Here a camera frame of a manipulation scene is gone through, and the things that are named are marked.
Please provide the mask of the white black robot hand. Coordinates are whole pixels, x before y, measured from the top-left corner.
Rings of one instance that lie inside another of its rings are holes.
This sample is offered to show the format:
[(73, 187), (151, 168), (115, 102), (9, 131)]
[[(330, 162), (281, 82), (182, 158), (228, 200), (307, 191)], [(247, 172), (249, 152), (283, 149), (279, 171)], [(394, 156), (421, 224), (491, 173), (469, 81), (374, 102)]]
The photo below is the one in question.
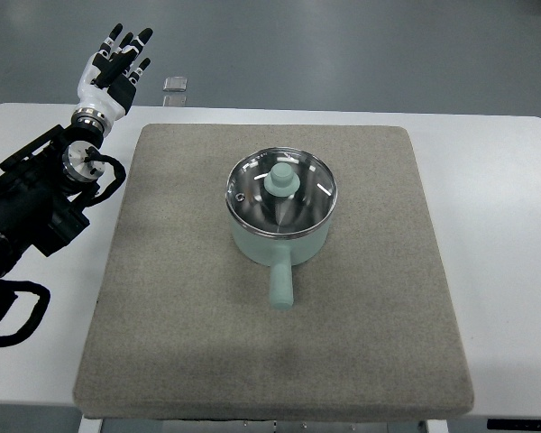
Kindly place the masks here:
[(139, 34), (123, 33), (117, 24), (88, 59), (78, 82), (78, 105), (74, 123), (96, 125), (102, 134), (110, 133), (114, 123), (126, 116), (136, 95), (136, 87), (151, 60), (140, 59), (153, 35), (146, 28)]

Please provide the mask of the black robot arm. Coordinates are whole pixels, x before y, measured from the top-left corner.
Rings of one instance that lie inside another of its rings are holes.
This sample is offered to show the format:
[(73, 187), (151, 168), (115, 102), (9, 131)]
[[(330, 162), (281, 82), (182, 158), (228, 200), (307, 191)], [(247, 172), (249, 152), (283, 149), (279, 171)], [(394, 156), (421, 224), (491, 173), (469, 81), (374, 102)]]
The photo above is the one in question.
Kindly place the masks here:
[(49, 256), (89, 224), (84, 210), (110, 198), (126, 172), (104, 155), (102, 128), (53, 126), (0, 163), (0, 279), (33, 246)]

